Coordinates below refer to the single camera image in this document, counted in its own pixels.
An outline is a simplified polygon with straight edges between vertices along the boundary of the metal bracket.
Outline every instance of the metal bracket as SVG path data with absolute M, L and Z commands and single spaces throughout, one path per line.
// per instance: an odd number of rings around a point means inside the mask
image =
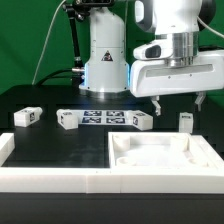
M 198 92 L 197 93 L 197 98 L 195 100 L 195 104 L 198 105 L 198 111 L 201 111 L 201 104 L 203 103 L 205 97 L 206 97 L 206 92 Z
M 156 115 L 160 116 L 161 115 L 161 106 L 158 103 L 159 96 L 151 96 L 150 98 L 151 98 L 151 101 L 152 101 L 153 105 L 156 108 L 156 110 L 155 110 Z

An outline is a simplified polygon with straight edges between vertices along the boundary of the green backdrop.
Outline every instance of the green backdrop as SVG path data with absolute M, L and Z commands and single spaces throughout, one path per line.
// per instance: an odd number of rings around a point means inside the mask
M 52 16 L 60 0 L 7 0 L 0 3 L 0 93 L 19 84 L 31 84 L 38 59 Z M 217 13 L 211 27 L 224 33 L 224 1 L 216 0 Z M 120 1 L 111 11 L 124 19 L 127 2 Z M 81 55 L 86 62 L 89 58 L 89 24 L 88 20 L 78 23 Z M 128 2 L 127 17 L 127 62 L 132 64 L 133 49 L 152 40 L 151 34 L 142 32 L 134 23 L 134 1 Z M 204 30 L 200 33 L 200 45 L 224 46 L 224 40 Z M 72 41 L 67 15 L 61 9 L 42 61 L 37 80 L 47 74 L 73 65 Z M 49 84 L 70 84 L 69 80 L 54 80 Z M 224 106 L 223 91 L 210 93 L 219 104 Z

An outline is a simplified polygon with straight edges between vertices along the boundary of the black table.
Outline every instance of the black table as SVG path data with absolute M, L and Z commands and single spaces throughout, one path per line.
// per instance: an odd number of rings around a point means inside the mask
M 195 95 L 163 96 L 162 115 L 149 98 L 100 100 L 80 96 L 69 86 L 16 86 L 0 96 L 0 134 L 15 133 L 16 148 L 5 167 L 107 168 L 108 132 L 138 132 L 133 126 L 80 125 L 64 130 L 58 109 L 141 110 L 153 115 L 153 131 L 178 131 L 179 113 L 194 113 L 194 132 L 224 155 L 223 109 L 206 98 L 195 112 Z M 41 120 L 14 127 L 13 113 L 43 108 Z M 223 195 L 185 194 L 0 194 L 0 223 L 223 223 Z

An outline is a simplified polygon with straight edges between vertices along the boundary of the white cube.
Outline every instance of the white cube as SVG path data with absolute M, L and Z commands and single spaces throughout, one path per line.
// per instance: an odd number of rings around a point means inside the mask
M 140 111 L 129 111 L 128 119 L 131 124 L 141 131 L 150 130 L 153 128 L 153 117 Z
M 42 109 L 40 107 L 27 107 L 14 113 L 15 126 L 27 127 L 40 120 Z
M 78 128 L 78 116 L 71 110 L 58 110 L 58 123 L 65 129 Z

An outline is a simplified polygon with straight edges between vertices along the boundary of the white foam block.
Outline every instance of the white foam block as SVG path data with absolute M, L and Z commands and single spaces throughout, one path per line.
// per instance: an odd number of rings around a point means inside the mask
M 193 132 L 193 114 L 191 113 L 180 113 L 179 118 L 179 132 L 192 133 Z
M 27 127 L 38 120 L 42 109 L 40 107 L 27 107 L 14 113 L 14 125 L 19 127 Z
M 131 124 L 141 131 L 153 128 L 153 117 L 140 110 L 129 111 L 128 116 Z
M 78 128 L 78 116 L 71 110 L 57 111 L 58 123 L 65 129 Z
M 0 166 L 6 161 L 15 148 L 14 134 L 4 133 L 0 136 Z

